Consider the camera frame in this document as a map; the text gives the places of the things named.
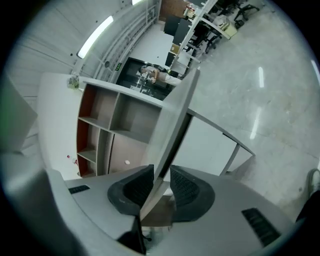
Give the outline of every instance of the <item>desk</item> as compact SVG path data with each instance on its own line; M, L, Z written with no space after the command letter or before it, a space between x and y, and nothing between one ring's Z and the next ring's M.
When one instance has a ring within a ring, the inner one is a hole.
M213 27L214 29L216 29L217 31L219 31L224 37L226 37L228 40L230 39L230 36L227 35L224 31L222 31L220 29L219 26L213 24L212 22L208 21L207 19L203 18L204 15L206 13L208 13L212 7L214 7L214 5L218 2L218 0L207 0L207 2L203 5L202 8L199 8L199 9L196 9L195 10L195 18L193 19L192 21L192 25L190 26L190 29L189 31L187 32L187 34L185 35L182 43L180 44L180 49L177 53L177 55L175 56L170 68L172 69L172 67L176 64L179 64L178 62L178 59L179 59L179 54L183 51L183 49L187 46L187 44L189 43L191 37L193 36L194 34L194 30L196 28L196 26L198 25L198 23L200 21L203 21L205 23L207 23L208 25L210 25L211 27ZM193 56L191 56L190 54L188 53L185 53L187 54L190 58L196 60L197 62L200 62L198 59L194 58Z

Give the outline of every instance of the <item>polished floor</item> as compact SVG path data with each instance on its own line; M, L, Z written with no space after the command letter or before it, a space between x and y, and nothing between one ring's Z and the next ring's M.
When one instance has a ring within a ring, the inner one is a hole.
M292 220L307 200L307 173L320 157L320 84L303 36L261 1L231 40L202 57L191 108L256 156L235 178Z

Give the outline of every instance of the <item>open cabinet door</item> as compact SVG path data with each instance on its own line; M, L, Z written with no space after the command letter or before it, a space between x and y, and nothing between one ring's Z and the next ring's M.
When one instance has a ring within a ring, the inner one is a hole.
M184 133L187 110L200 71L193 69L164 99L163 107L142 158L142 165L154 165L154 186L140 211L142 220L160 200L169 186L163 181Z
M0 150L19 152L37 118L6 72L0 80Z

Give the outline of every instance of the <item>shoe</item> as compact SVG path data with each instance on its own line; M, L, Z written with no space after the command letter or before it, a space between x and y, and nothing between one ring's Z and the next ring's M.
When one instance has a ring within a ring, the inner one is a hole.
M314 192L320 190L320 170L312 169L308 173L308 196L309 198Z

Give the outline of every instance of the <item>green exit sign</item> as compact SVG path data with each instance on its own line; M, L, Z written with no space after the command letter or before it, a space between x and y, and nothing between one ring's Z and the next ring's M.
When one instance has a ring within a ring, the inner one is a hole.
M121 62L119 62L119 63L118 63L118 66L116 66L115 71L119 71L119 69L121 68L121 65L122 65L122 63L121 63Z

